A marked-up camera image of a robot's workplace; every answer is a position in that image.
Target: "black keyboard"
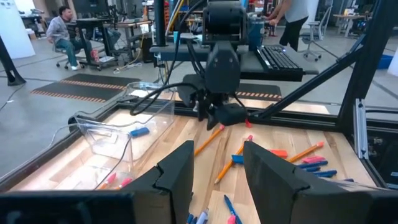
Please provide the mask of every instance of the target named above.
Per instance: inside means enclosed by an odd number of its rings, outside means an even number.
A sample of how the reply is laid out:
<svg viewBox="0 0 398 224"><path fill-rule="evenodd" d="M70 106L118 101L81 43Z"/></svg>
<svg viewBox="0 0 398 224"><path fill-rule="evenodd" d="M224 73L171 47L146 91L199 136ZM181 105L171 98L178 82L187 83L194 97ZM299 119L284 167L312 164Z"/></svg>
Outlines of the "black keyboard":
<svg viewBox="0 0 398 224"><path fill-rule="evenodd" d="M259 59L266 73L272 75L304 75L303 68L299 67L285 53L282 46L261 46L256 50Z"/></svg>

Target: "man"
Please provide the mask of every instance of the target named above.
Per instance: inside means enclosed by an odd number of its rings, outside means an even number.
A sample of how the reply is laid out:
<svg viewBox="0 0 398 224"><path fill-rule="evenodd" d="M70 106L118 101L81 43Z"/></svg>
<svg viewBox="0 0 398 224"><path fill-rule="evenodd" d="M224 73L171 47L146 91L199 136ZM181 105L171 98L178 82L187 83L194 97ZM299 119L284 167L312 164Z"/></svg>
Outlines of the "man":
<svg viewBox="0 0 398 224"><path fill-rule="evenodd" d="M68 55L69 63L72 70L78 70L80 68L75 51L83 48L81 39L76 39L76 30L68 29L65 23L72 20L73 14L69 7L61 6L59 9L59 16L51 20L49 28L47 29L47 40L54 44L56 48L65 49ZM86 40L88 51L92 52L93 48L89 40Z"/></svg>
<svg viewBox="0 0 398 224"><path fill-rule="evenodd" d="M266 12L267 4L264 4L263 15ZM275 26L280 19L285 16L285 32L279 40L279 44L290 46L297 51L299 47L300 30L304 22L308 19L308 0L282 0L275 8L274 12L267 17L269 24Z"/></svg>

